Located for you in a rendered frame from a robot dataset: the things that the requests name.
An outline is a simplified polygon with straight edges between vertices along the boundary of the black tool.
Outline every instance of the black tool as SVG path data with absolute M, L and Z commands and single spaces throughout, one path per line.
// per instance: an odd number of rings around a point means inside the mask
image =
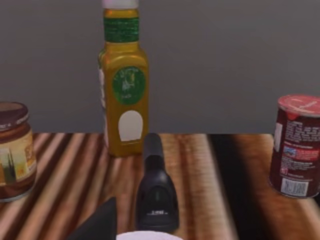
M 113 197 L 97 208 L 66 240 L 116 240 L 117 204 Z
M 144 177 L 136 197 L 135 225 L 139 231 L 170 233 L 179 227 L 175 186 L 165 169 L 161 138 L 149 133 L 143 143 Z

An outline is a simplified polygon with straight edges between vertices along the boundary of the round green label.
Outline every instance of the round green label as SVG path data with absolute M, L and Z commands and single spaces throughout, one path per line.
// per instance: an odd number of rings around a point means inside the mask
M 145 75 L 135 66 L 121 68 L 114 75 L 112 88 L 119 103 L 124 105 L 136 104 L 145 92 Z

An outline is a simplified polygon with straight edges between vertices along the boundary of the red can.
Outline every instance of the red can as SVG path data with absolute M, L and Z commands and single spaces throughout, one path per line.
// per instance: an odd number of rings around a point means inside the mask
M 278 115 L 269 182 L 279 193 L 309 198 L 320 191 L 320 97 L 287 95 Z

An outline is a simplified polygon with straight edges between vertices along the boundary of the white round object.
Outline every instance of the white round object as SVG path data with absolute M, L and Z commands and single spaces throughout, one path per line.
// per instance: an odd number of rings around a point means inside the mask
M 137 9 L 139 0 L 102 0 L 104 9 Z
M 182 240 L 177 236 L 158 231 L 132 231 L 118 235 L 116 240 Z

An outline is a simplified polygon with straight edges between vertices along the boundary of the striped tablecloth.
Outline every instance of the striped tablecloth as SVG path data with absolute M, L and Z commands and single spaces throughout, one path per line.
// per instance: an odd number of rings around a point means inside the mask
M 162 134 L 166 169 L 178 195 L 184 240 L 318 240 L 319 208 L 267 183 L 270 135 Z M 36 184 L 0 203 L 0 240 L 64 240 L 115 196 L 118 233 L 134 230 L 141 156 L 111 158 L 100 134 L 34 135 Z

